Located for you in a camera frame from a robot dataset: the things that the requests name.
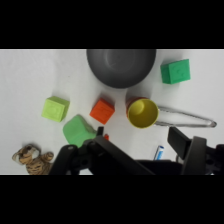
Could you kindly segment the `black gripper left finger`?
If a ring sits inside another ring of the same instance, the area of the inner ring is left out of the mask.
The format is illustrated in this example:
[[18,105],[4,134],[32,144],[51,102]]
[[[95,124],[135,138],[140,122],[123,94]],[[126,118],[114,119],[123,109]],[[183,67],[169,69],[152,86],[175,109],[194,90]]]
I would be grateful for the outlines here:
[[153,175],[153,172],[132,159],[105,139],[104,128],[96,137],[86,140],[81,147],[63,146],[50,170],[50,175],[79,175],[88,169],[93,175]]

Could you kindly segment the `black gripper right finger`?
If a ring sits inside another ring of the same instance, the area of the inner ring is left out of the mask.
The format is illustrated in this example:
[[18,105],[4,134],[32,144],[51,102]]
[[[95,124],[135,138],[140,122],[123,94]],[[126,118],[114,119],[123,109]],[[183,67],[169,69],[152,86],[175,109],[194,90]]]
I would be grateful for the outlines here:
[[182,175],[224,175],[224,144],[209,147],[205,138],[190,139],[176,127],[169,129],[167,141],[183,161]]

